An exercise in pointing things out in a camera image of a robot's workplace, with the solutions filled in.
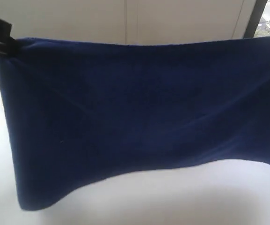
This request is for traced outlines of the blue towel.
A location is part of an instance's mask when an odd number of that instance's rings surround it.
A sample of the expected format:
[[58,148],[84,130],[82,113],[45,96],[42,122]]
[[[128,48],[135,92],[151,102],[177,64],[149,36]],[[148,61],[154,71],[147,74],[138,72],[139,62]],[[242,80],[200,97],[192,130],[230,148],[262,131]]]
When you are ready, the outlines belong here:
[[0,57],[0,92],[23,210],[125,173],[270,165],[270,37],[19,43]]

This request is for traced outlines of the black window frame post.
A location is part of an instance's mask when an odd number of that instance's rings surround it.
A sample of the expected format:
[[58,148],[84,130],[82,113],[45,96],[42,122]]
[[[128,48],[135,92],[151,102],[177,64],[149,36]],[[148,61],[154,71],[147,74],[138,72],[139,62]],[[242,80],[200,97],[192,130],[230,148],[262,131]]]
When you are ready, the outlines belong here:
[[263,11],[265,9],[267,0],[256,0],[253,11],[249,18],[249,22],[247,24],[246,30],[244,32],[243,38],[253,38],[257,26],[262,17]]

